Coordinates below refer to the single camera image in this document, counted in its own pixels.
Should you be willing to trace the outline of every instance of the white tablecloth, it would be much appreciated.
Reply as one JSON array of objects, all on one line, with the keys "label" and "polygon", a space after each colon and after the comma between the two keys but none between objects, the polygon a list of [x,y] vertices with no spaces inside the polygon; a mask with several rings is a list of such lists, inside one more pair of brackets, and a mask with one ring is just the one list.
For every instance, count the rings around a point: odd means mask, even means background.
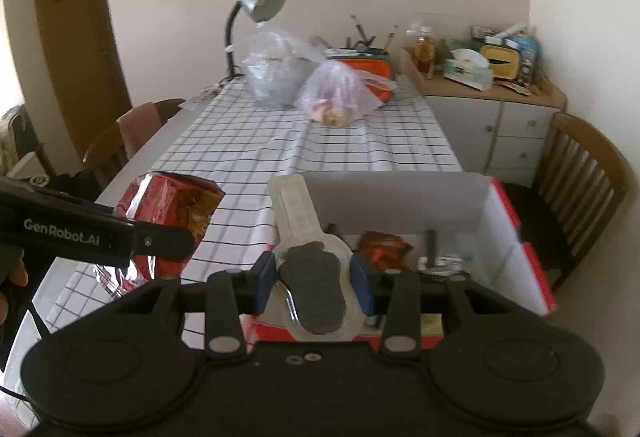
[{"label": "white tablecloth", "polygon": [[[228,84],[153,166],[213,179],[226,193],[182,281],[204,281],[229,267],[249,269],[276,240],[267,190],[273,176],[308,170],[460,171],[422,96],[403,76],[398,85],[394,98],[366,118],[327,128],[300,110],[259,108],[244,80]],[[93,266],[79,264],[46,323],[57,330],[109,300]],[[189,315],[183,340],[202,348],[203,333],[204,315]],[[25,424],[33,424],[27,404],[18,403],[17,411]]]}]

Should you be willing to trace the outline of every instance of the human hand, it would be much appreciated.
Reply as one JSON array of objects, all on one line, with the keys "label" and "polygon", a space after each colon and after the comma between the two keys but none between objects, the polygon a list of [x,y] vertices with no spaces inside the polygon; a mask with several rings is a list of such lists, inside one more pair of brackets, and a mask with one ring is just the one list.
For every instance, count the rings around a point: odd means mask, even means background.
[{"label": "human hand", "polygon": [[[0,243],[0,263],[2,261],[13,264],[11,272],[7,275],[6,280],[19,287],[24,287],[29,282],[27,270],[22,262],[23,250],[12,245]],[[9,303],[4,294],[0,293],[0,325],[4,323],[9,314]]]}]

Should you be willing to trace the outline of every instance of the wooden countertop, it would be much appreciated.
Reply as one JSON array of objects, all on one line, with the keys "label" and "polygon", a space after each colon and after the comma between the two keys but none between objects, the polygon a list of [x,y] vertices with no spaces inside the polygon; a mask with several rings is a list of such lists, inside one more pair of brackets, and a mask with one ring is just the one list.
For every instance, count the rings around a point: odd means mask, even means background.
[{"label": "wooden countertop", "polygon": [[442,74],[436,74],[432,80],[428,80],[424,74],[415,67],[411,54],[406,49],[402,49],[400,52],[399,65],[401,73],[411,80],[415,88],[417,88],[423,96],[470,97],[472,99],[493,99],[536,104],[539,106],[551,106],[560,110],[566,108],[566,96],[558,87],[550,83],[539,70],[536,72],[534,85],[530,88],[533,95],[523,96],[497,84],[494,84],[491,90],[481,92],[470,86],[466,86],[466,84],[447,80]]}]

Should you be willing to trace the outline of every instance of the doorway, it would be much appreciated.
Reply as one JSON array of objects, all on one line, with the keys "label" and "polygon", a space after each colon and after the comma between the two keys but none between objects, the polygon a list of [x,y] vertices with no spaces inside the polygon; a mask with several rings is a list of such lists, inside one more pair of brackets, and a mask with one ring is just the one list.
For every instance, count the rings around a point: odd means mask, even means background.
[{"label": "doorway", "polygon": [[131,108],[107,0],[35,0],[49,75],[82,159],[91,142]]}]

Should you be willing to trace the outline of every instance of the blue package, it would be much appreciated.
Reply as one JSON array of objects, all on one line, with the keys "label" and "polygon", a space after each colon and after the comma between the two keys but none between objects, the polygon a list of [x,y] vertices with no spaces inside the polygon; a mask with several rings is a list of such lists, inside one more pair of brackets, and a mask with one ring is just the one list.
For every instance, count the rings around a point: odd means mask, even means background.
[{"label": "blue package", "polygon": [[533,82],[534,67],[538,57],[538,43],[530,36],[512,36],[511,41],[518,44],[520,52],[520,70],[516,77],[516,83],[529,88]]}]

